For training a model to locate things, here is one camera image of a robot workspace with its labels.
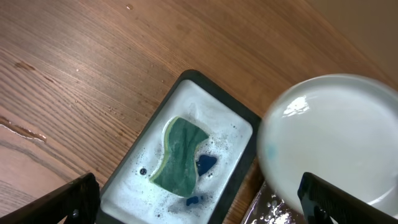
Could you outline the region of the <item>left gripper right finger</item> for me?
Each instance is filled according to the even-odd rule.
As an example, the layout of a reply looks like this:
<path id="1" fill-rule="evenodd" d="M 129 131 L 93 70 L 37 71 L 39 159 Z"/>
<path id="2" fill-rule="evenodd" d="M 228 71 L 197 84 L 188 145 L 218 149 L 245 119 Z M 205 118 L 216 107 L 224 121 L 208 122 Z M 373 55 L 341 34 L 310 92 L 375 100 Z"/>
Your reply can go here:
<path id="1" fill-rule="evenodd" d="M 297 195 L 308 224 L 397 224 L 396 218 L 309 172 L 303 174 Z"/>

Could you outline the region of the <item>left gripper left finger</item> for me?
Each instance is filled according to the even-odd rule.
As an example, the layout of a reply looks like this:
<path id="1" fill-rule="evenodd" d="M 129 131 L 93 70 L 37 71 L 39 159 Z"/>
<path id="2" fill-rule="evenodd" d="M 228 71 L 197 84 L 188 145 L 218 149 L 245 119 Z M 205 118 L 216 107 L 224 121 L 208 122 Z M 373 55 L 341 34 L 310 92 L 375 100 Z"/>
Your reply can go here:
<path id="1" fill-rule="evenodd" d="M 1 217 L 1 223 L 89 223 L 96 221 L 100 186 L 91 172 Z"/>

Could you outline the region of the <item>light blue plate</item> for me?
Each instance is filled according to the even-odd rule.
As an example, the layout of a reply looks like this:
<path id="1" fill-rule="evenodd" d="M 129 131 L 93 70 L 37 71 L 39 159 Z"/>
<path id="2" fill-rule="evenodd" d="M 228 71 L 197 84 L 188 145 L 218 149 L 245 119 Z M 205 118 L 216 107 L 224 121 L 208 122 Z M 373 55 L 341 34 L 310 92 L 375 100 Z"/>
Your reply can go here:
<path id="1" fill-rule="evenodd" d="M 397 92 L 348 74 L 301 82 L 269 108 L 257 156 L 271 189 L 296 212 L 310 172 L 396 217 Z"/>

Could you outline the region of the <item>green yellow sponge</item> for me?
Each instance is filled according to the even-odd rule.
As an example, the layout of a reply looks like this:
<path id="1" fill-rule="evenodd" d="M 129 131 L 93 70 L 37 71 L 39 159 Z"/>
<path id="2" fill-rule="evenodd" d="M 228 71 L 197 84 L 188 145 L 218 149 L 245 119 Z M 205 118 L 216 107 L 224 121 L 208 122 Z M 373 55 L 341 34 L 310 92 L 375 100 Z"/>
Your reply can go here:
<path id="1" fill-rule="evenodd" d="M 179 197 L 189 198 L 197 182 L 195 153 L 209 135 L 188 120 L 175 117 L 164 133 L 164 156 L 150 182 Z"/>

